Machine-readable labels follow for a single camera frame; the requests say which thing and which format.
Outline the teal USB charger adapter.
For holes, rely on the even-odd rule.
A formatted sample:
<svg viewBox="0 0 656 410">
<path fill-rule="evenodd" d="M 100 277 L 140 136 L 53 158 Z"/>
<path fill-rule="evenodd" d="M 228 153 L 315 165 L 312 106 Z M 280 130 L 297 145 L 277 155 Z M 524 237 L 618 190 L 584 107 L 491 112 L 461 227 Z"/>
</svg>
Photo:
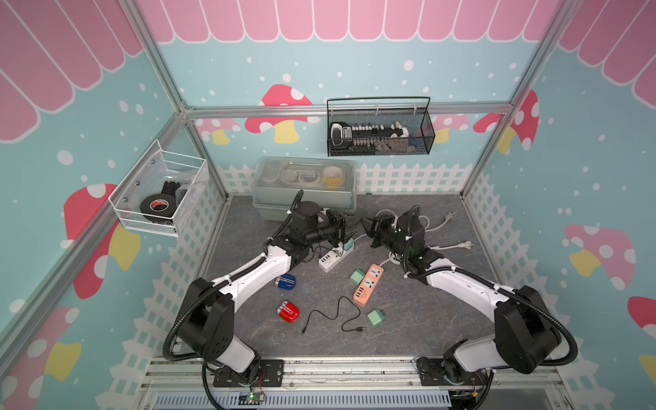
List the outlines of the teal USB charger adapter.
<svg viewBox="0 0 656 410">
<path fill-rule="evenodd" d="M 349 250 L 351 250 L 351 249 L 354 247 L 354 243 L 355 243 L 354 239 L 350 239 L 348 242 L 346 242 L 346 243 L 343 245 L 343 250 L 344 250 L 344 251 L 349 251 Z"/>
</svg>

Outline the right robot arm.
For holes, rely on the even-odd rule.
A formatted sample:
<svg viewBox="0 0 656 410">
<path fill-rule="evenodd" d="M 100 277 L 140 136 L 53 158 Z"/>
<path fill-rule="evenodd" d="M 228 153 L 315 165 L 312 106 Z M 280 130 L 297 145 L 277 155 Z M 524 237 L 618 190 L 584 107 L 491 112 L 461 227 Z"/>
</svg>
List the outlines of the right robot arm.
<svg viewBox="0 0 656 410">
<path fill-rule="evenodd" d="M 425 242 L 420 207 L 398 218 L 360 220 L 372 247 L 395 256 L 405 278 L 443 290 L 475 308 L 494 325 L 493 334 L 462 340 L 443 356 L 442 370 L 451 384 L 461 384 L 479 370 L 512 369 L 531 374 L 538 367 L 562 367 L 577 359 L 576 339 L 553 316 L 541 294 L 525 285 L 501 285 L 456 265 Z"/>
</svg>

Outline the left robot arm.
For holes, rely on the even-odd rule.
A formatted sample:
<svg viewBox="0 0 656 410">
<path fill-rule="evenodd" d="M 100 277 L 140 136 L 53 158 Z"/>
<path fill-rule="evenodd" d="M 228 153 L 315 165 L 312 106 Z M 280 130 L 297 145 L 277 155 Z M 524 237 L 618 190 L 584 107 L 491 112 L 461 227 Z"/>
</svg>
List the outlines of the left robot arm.
<svg viewBox="0 0 656 410">
<path fill-rule="evenodd" d="M 295 195 L 285 220 L 264 241 L 259 256 L 224 276 L 190 284 L 162 345 L 165 360 L 199 358 L 227 367 L 247 382 L 259 373 L 261 357 L 234 335 L 236 312 L 264 285 L 305 261 L 312 247 L 346 244 L 349 229 L 359 222 L 355 215 L 304 201 L 303 194 Z"/>
</svg>

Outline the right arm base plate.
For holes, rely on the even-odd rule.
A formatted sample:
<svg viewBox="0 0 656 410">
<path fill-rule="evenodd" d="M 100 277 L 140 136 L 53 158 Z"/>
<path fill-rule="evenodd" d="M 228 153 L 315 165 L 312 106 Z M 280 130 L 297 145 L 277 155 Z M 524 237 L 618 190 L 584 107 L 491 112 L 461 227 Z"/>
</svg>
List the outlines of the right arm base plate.
<svg viewBox="0 0 656 410">
<path fill-rule="evenodd" d="M 416 367 L 423 386 L 476 387 L 485 385 L 488 379 L 485 371 L 467 372 L 451 359 L 422 356 L 416 360 Z"/>
</svg>

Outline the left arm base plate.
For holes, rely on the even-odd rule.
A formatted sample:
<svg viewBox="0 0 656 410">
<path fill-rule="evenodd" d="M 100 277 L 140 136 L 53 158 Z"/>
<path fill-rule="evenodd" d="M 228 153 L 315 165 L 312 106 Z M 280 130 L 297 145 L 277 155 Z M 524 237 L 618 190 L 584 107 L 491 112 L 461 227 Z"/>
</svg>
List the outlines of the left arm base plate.
<svg viewBox="0 0 656 410">
<path fill-rule="evenodd" d="M 263 359 L 256 359 L 244 372 L 222 367 L 214 375 L 213 387 L 281 387 L 284 370 L 283 360 Z"/>
</svg>

